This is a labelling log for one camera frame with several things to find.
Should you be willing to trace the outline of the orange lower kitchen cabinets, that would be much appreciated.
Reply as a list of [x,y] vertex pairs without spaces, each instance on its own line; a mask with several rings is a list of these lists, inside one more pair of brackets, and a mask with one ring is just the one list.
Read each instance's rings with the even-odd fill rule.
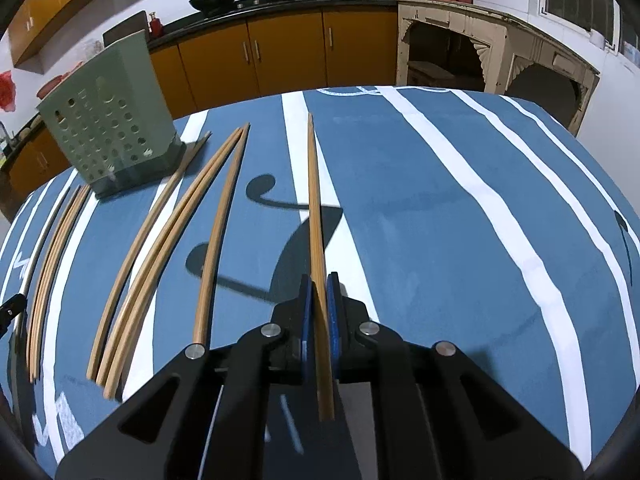
[[[146,41],[172,122],[260,96],[396,79],[396,6],[238,14]],[[4,172],[21,197],[73,167],[43,119]]]

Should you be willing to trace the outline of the wooden chopstick group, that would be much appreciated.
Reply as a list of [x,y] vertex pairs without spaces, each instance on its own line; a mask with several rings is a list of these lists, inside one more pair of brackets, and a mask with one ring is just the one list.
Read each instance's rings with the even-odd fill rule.
[[207,244],[192,337],[193,342],[201,344],[205,349],[209,348],[210,321],[212,320],[221,246],[224,241],[224,232],[226,232],[232,198],[236,182],[238,182],[249,131],[250,124],[247,122],[242,127],[239,141],[236,142],[233,150],[232,162],[220,194],[213,229],[210,232]]
[[134,260],[139,255],[142,245],[160,216],[168,197],[186,171],[186,166],[181,166],[169,179],[163,194],[146,216],[134,239],[134,244],[130,247],[118,271],[110,296],[107,297],[90,353],[87,377],[104,388],[104,398],[113,399],[116,394],[122,371],[134,346],[134,334],[142,326],[146,306],[153,296],[153,287],[160,278],[160,271],[174,250],[209,185],[215,180],[218,171],[224,166],[235,145],[246,136],[246,133],[245,126],[235,129],[218,148],[214,156],[206,162],[205,167],[198,173],[165,221],[128,292],[123,295],[122,289],[134,265]]
[[226,143],[218,148],[218,151],[209,159],[206,166],[192,182],[190,188],[186,190],[143,261],[142,267],[134,279],[134,284],[130,287],[125,298],[124,305],[120,309],[114,330],[108,338],[96,378],[96,383],[103,387],[104,399],[111,400],[116,396],[122,371],[134,351],[134,340],[145,317],[148,305],[146,298],[153,295],[156,283],[168,258],[174,251],[194,211],[198,208],[198,204],[234,150],[236,142],[239,141],[242,127],[230,134]]
[[93,382],[96,382],[96,378],[98,377],[102,354],[106,345],[106,338],[113,322],[119,298],[120,296],[122,296],[122,290],[124,289],[127,278],[131,272],[132,267],[134,266],[134,262],[138,258],[139,252],[144,242],[148,238],[157,218],[160,216],[160,213],[168,202],[169,196],[171,196],[171,193],[174,192],[175,187],[181,180],[183,174],[186,172],[186,168],[189,167],[192,159],[194,159],[194,157],[198,154],[209,137],[210,132],[206,131],[201,139],[198,139],[196,142],[188,144],[186,146],[186,152],[184,153],[180,165],[162,187],[162,189],[160,190],[160,194],[156,196],[156,199],[152,203],[151,209],[146,215],[142,226],[140,226],[140,229],[137,232],[137,235],[134,238],[134,241],[132,242],[126,257],[122,262],[122,266],[120,267],[116,275],[114,285],[107,297],[98,328],[96,329],[96,336],[94,337],[90,353],[86,376]]

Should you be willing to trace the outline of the blue white striped tablecloth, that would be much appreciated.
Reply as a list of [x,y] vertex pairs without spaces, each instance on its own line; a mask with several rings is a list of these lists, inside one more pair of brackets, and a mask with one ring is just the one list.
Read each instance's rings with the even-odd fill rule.
[[[639,387],[639,215],[587,150],[534,103],[418,87],[319,89],[175,122],[212,135],[158,220],[247,122],[219,261],[210,344],[233,344],[296,296],[308,263],[308,114],[316,130],[326,268],[370,318],[414,344],[449,340],[578,457],[604,449]],[[192,340],[227,167],[170,256],[124,398]],[[12,399],[47,474],[117,401],[85,376],[122,260],[163,185],[89,196],[44,321],[41,379]]]

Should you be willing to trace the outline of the green perforated utensil holder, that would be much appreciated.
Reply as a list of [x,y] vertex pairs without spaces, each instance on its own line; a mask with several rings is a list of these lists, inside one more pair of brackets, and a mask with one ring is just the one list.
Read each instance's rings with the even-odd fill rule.
[[51,90],[37,110],[99,198],[169,176],[186,151],[143,32],[90,58]]

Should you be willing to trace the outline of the red basin on counter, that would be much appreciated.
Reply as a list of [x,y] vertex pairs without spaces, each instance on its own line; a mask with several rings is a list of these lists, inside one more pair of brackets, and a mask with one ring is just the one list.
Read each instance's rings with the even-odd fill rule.
[[43,100],[53,89],[55,89],[62,81],[64,77],[58,75],[47,81],[36,93],[38,99]]

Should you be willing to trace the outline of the dark cutting board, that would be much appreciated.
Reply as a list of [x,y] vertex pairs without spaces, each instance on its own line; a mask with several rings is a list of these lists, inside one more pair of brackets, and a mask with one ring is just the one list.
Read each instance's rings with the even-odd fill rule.
[[108,47],[114,44],[119,39],[125,38],[136,32],[143,32],[146,41],[150,40],[150,26],[148,21],[148,14],[145,11],[139,11],[125,21],[122,21],[110,28],[103,34],[104,47]]

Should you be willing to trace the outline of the beige concrete side counter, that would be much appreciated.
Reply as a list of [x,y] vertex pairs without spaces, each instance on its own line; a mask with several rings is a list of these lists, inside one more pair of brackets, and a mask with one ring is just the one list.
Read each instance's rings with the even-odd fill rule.
[[576,136],[600,80],[599,71],[571,48],[511,14],[447,0],[396,0],[396,82],[408,81],[410,28],[430,25],[469,39],[483,71],[485,90],[503,94],[518,75],[539,65],[577,84],[577,110],[566,128]]

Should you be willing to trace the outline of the window with grille right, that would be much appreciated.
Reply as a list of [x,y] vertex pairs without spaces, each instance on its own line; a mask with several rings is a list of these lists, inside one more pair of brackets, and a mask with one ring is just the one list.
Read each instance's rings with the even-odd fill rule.
[[542,10],[585,32],[597,32],[605,47],[617,46],[635,66],[639,65],[639,32],[614,0],[544,0]]

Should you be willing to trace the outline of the red plastic bag on wall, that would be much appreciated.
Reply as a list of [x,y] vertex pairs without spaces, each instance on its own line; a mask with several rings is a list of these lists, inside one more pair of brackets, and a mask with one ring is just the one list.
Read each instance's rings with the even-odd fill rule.
[[15,110],[16,88],[9,70],[0,74],[0,108],[7,113]]

